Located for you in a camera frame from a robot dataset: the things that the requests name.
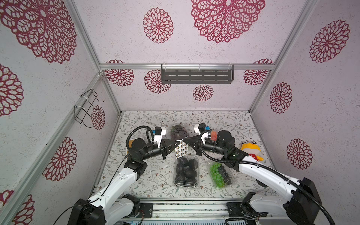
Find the sticker label sheet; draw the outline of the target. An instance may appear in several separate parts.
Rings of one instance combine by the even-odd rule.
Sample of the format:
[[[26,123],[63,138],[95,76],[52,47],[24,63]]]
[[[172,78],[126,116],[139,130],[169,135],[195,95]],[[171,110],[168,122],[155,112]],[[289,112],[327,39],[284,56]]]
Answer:
[[[183,139],[179,140],[180,144],[175,148],[175,158],[181,158],[189,153],[188,144]]]

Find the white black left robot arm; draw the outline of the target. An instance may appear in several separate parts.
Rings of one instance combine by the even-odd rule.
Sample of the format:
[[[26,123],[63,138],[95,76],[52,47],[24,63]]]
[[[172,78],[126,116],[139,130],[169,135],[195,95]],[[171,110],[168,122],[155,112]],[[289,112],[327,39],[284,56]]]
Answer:
[[[146,159],[166,156],[175,150],[180,141],[164,139],[157,143],[146,143],[142,138],[131,142],[127,161],[104,190],[97,192],[87,200],[79,199],[72,207],[69,225],[114,225],[127,216],[135,217],[139,213],[140,200],[123,192],[134,184],[147,168]]]

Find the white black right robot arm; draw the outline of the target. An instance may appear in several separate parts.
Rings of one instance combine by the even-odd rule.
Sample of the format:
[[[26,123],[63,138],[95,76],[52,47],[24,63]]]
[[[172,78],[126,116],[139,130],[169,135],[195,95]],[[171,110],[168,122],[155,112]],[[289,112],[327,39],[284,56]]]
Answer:
[[[197,136],[185,138],[184,143],[196,150],[197,155],[204,155],[214,162],[249,175],[278,193],[278,197],[266,197],[252,192],[236,206],[229,204],[229,210],[238,217],[231,216],[225,221],[226,224],[275,214],[287,216],[297,225],[312,225],[319,212],[329,215],[312,180],[299,180],[260,163],[235,146],[235,138],[229,131],[219,131],[216,140],[212,140],[211,132],[204,130]]]

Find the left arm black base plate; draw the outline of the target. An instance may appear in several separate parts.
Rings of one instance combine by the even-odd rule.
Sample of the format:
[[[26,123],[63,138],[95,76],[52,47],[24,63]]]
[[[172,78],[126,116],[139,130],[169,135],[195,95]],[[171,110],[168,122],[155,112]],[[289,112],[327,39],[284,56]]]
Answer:
[[[133,210],[130,215],[124,218],[152,218],[153,215],[153,206],[152,202],[140,202],[134,204]]]

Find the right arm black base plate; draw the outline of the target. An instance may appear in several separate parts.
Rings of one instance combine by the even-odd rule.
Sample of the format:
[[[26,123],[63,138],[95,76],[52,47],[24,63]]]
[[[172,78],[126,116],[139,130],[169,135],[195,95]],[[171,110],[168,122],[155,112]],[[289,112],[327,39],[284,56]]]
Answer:
[[[231,218],[255,216],[262,217],[268,214],[267,212],[255,211],[249,202],[227,202],[226,206]]]

